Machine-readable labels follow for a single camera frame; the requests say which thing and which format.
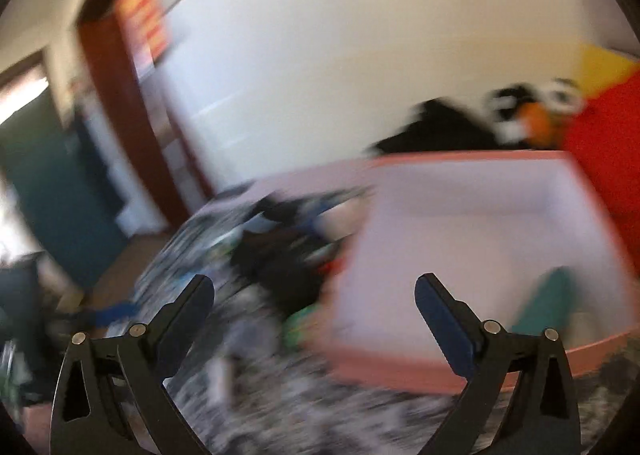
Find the black gloves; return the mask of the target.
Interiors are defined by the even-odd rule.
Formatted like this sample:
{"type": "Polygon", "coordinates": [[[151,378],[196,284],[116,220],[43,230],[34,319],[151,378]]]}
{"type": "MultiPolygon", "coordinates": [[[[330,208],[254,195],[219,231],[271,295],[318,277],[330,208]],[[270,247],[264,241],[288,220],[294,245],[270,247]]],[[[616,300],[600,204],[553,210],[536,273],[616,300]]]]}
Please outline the black gloves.
{"type": "Polygon", "coordinates": [[[230,263],[289,317],[317,302],[345,241],[359,231],[367,206],[368,197],[360,191],[310,198],[269,194],[243,218],[230,263]]]}

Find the pink bed sheet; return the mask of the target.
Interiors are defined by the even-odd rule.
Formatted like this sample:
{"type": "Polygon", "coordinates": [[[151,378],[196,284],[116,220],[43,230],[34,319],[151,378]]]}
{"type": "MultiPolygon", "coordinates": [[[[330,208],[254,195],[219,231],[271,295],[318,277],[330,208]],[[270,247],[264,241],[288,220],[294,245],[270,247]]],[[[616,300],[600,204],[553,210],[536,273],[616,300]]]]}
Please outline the pink bed sheet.
{"type": "Polygon", "coordinates": [[[230,207],[251,203],[270,194],[297,197],[366,186],[372,166],[373,160],[357,158],[281,172],[233,186],[211,201],[209,206],[230,207]]]}

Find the green tape measure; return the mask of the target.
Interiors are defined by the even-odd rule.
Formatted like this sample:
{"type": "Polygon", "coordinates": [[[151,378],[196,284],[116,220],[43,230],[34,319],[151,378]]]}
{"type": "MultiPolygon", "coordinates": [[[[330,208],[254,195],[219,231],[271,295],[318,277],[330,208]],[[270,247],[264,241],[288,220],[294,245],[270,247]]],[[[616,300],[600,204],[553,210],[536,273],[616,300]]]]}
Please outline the green tape measure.
{"type": "Polygon", "coordinates": [[[291,351],[316,348],[321,328],[322,309],[318,303],[295,312],[282,325],[284,348],[291,351]]]}

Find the yellow cushion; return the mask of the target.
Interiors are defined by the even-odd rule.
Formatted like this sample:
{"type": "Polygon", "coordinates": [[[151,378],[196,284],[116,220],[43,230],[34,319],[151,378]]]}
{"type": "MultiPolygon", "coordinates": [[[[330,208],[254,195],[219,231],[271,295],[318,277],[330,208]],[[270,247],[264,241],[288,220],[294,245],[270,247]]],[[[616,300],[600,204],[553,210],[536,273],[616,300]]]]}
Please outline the yellow cushion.
{"type": "Polygon", "coordinates": [[[593,44],[581,44],[576,79],[587,99],[623,82],[639,66],[639,59],[593,44]]]}

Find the panda plush toy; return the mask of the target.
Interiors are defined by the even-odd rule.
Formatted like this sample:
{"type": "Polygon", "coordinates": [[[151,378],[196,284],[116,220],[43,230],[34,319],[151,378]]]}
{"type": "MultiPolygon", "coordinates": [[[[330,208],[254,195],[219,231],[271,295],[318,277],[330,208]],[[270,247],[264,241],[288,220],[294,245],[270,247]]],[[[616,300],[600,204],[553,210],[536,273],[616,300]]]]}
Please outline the panda plush toy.
{"type": "Polygon", "coordinates": [[[485,110],[500,145],[553,150],[585,105],[573,79],[553,78],[539,86],[514,84],[494,90],[486,98],[485,110]]]}

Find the red paper door notice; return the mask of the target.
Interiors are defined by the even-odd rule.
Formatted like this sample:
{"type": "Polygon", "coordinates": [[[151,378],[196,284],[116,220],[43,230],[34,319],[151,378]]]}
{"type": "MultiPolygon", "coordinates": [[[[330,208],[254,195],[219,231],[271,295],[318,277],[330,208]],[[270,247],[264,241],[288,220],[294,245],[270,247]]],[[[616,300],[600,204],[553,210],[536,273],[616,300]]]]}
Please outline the red paper door notice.
{"type": "Polygon", "coordinates": [[[116,12],[137,67],[154,65],[169,48],[160,0],[117,0],[116,12]]]}

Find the black fabric by wall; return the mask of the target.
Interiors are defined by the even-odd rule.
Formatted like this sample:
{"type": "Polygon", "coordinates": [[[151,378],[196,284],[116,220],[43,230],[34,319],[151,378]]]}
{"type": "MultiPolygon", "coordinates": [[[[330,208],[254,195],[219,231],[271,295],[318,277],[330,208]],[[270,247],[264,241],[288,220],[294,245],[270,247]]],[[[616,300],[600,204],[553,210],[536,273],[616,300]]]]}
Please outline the black fabric by wall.
{"type": "Polygon", "coordinates": [[[397,134],[375,142],[369,150],[378,156],[423,152],[500,150],[495,134],[480,119],[447,99],[422,102],[397,134]]]}

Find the pink storage box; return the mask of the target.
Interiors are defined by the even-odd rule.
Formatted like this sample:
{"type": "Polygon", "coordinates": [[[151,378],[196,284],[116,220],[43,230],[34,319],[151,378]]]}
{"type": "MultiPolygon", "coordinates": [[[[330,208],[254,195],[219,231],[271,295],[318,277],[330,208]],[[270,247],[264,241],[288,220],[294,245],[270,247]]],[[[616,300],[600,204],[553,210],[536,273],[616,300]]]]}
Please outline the pink storage box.
{"type": "Polygon", "coordinates": [[[414,302],[425,273],[481,319],[510,326],[542,277],[568,267],[587,330],[565,345],[577,376],[637,331],[634,268],[567,154],[385,157],[364,180],[372,190],[366,218],[326,283],[314,337],[333,377],[415,393],[463,388],[414,302]]]}

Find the red wooden door frame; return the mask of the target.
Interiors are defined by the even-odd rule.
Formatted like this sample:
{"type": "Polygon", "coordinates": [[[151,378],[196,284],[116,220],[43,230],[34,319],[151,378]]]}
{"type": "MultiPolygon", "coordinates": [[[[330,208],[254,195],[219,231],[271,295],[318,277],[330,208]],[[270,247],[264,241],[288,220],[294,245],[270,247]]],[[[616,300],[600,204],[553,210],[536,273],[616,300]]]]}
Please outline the red wooden door frame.
{"type": "Polygon", "coordinates": [[[84,0],[76,27],[91,85],[116,142],[160,212],[176,230],[214,195],[169,100],[158,59],[134,41],[126,0],[84,0]]]}

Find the green item in box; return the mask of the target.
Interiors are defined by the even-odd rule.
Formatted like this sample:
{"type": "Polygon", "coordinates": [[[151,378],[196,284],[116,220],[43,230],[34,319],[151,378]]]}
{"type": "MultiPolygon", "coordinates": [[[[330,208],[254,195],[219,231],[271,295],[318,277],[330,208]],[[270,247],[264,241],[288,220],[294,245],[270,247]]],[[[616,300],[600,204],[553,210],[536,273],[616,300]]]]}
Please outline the green item in box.
{"type": "Polygon", "coordinates": [[[518,310],[510,331],[537,336],[547,328],[564,333],[577,308],[578,293],[574,272],[569,267],[555,267],[539,281],[532,296],[518,310]]]}

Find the red bag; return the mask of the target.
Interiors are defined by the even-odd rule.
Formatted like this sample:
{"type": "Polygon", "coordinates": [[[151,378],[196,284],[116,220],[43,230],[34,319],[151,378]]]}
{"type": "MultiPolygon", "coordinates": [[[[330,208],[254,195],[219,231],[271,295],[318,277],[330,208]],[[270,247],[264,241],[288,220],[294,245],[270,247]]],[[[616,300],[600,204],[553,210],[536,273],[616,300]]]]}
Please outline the red bag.
{"type": "Polygon", "coordinates": [[[638,71],[587,102],[566,130],[563,150],[584,171],[639,267],[638,71]]]}

